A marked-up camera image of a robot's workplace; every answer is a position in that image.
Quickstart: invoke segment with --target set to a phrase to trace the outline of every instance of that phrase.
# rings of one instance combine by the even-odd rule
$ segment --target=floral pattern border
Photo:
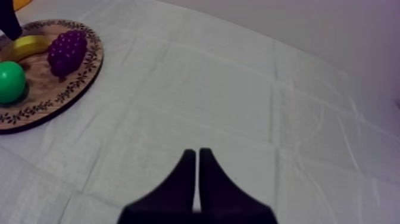
[[[0,114],[0,123],[8,123],[16,125],[17,122],[21,120],[21,118],[24,117],[29,118],[30,116],[33,116],[38,112],[46,111],[48,110],[49,107],[52,107],[54,103],[64,103],[65,100],[71,97],[71,93],[77,91],[81,86],[83,86],[83,84],[86,83],[86,78],[88,77],[87,73],[97,68],[95,61],[98,59],[98,51],[102,49],[101,41],[96,35],[96,33],[92,29],[85,26],[84,24],[69,20],[37,21],[23,26],[23,30],[28,32],[32,29],[40,29],[45,26],[53,26],[53,25],[66,27],[71,30],[85,31],[86,38],[90,43],[92,43],[92,45],[88,48],[85,58],[83,60],[85,70],[81,73],[78,73],[76,79],[70,82],[65,88],[65,90],[57,95],[56,99],[54,100],[49,99],[45,102],[40,102],[37,105],[23,108],[18,113],[15,114],[10,114],[10,113]],[[4,40],[4,38],[5,35],[0,36],[0,41]]]

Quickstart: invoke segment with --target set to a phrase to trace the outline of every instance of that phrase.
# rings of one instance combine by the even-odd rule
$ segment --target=black object
[[[0,30],[12,40],[22,34],[21,26],[15,16],[13,0],[0,0]]]
[[[209,148],[200,149],[201,213],[194,213],[196,153],[185,150],[177,166],[150,194],[126,206],[118,224],[249,223],[277,224],[272,210],[239,189]]]

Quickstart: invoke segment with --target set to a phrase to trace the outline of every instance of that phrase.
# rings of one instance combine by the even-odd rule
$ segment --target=yellow object
[[[20,8],[24,7],[25,5],[29,4],[29,2],[32,2],[32,0],[13,0],[13,5],[14,5],[14,11],[19,10]]]
[[[2,61],[18,62],[47,50],[51,41],[46,36],[24,36],[6,45],[1,51]]]

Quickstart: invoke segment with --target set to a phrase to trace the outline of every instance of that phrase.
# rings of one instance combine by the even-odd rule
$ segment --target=toy fruit
[[[64,77],[76,71],[88,50],[86,34],[81,30],[71,30],[60,34],[48,48],[51,72]]]
[[[50,40],[46,36],[24,36],[6,45],[1,51],[2,61],[18,62],[33,54],[47,50]]]
[[[13,0],[14,10],[17,11],[25,5],[29,4],[32,0]]]
[[[25,73],[19,64],[13,61],[0,63],[0,104],[8,104],[20,97],[25,82]]]

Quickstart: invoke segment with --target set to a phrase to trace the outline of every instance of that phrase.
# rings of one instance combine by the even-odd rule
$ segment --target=white wall
[[[400,96],[399,0],[162,1],[271,36]]]

